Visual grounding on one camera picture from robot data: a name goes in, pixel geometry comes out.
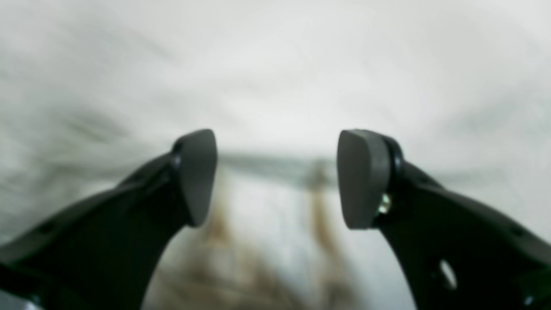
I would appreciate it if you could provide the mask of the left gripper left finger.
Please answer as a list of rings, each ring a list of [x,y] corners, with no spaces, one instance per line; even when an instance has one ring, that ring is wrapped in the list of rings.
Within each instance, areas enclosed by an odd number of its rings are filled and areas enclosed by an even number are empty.
[[[118,186],[81,200],[1,247],[1,290],[44,310],[139,310],[163,252],[204,224],[214,132],[180,137]]]

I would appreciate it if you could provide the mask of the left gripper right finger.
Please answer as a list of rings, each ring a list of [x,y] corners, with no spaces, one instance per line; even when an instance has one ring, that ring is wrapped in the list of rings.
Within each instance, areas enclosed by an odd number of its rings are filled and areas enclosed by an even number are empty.
[[[349,229],[377,229],[419,310],[548,310],[551,248],[512,218],[451,192],[399,143],[343,130],[337,178]]]

